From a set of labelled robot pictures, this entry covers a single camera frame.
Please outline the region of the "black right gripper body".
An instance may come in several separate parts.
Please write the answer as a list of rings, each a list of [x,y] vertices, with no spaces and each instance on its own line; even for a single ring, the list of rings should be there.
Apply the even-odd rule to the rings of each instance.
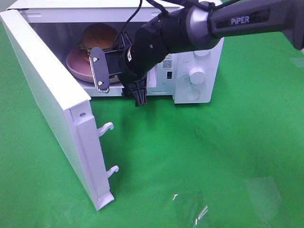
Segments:
[[[131,82],[146,77],[144,57],[146,47],[143,42],[134,42],[123,50],[120,66],[123,75],[119,76],[121,83]]]

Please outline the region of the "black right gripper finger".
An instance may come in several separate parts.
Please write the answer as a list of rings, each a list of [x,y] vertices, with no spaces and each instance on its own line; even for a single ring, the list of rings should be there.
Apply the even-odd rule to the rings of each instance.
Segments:
[[[123,86],[124,86],[123,96],[134,98],[136,106],[141,106],[146,104],[146,96],[147,96],[146,77],[131,82],[124,82]]]
[[[130,39],[128,32],[120,32],[118,50],[124,50],[125,48],[129,48],[131,44],[132,40]]]

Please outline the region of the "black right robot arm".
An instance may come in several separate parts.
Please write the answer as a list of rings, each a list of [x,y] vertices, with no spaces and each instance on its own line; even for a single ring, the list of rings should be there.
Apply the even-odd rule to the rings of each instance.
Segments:
[[[256,33],[284,33],[293,47],[304,47],[304,3],[301,0],[231,0],[220,5],[194,2],[161,13],[142,25],[124,48],[119,80],[122,94],[146,104],[146,73],[168,54],[206,50],[221,38]]]

